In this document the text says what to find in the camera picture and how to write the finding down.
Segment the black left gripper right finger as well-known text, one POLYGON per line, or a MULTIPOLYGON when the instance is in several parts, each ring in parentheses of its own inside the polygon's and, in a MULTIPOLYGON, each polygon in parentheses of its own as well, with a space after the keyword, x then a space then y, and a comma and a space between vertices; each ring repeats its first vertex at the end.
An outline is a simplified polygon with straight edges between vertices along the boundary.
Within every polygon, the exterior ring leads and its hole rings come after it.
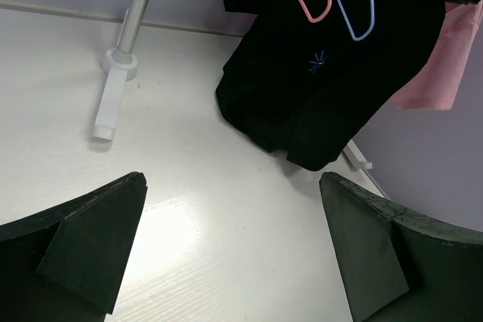
POLYGON ((319 182, 353 321, 480 321, 482 233, 381 198, 338 173, 319 182))

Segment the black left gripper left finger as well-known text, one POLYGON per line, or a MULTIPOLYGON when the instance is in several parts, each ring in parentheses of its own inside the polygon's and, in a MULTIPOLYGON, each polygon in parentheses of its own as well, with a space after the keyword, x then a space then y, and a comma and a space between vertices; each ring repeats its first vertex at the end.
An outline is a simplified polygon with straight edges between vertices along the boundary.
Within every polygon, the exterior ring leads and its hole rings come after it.
POLYGON ((3 321, 103 321, 113 313, 143 212, 129 173, 1 227, 3 321))

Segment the black t shirt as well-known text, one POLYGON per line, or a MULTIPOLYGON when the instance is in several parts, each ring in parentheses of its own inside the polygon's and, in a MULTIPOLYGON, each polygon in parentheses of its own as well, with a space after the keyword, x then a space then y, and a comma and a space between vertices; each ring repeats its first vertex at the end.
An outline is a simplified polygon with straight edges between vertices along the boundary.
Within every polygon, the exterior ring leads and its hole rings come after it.
POLYGON ((426 64, 445 0, 375 0, 374 29, 353 41, 336 0, 310 23, 297 0, 223 0, 255 16, 223 68, 221 115, 266 152, 318 171, 426 64))

